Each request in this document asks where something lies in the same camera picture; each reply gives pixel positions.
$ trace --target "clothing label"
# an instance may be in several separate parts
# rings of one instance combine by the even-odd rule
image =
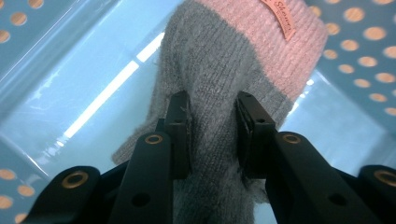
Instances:
[[[296,33],[293,18],[291,17],[288,6],[286,6],[283,0],[261,0],[274,12],[277,21],[282,28],[283,35],[286,41],[289,41],[291,37]]]

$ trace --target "knitted fabric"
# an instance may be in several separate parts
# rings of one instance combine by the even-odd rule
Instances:
[[[253,94],[280,125],[327,38],[304,1],[285,3],[296,26],[289,42],[260,0],[187,0],[168,23],[148,119],[113,160],[129,160],[137,138],[164,118],[171,95],[188,92],[192,171],[175,181],[175,223],[254,222],[254,199],[265,195],[239,169],[234,100],[240,91]]]

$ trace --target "gray knitted glove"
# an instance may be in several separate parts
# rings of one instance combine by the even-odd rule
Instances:
[[[260,0],[187,0],[168,23],[148,120],[113,160],[130,159],[137,138],[164,118],[170,96],[188,92],[192,173],[175,182],[175,223],[254,222],[254,199],[265,195],[239,171],[234,100],[240,91],[253,94],[280,125],[327,38],[304,1],[285,2],[296,27],[289,42]]]

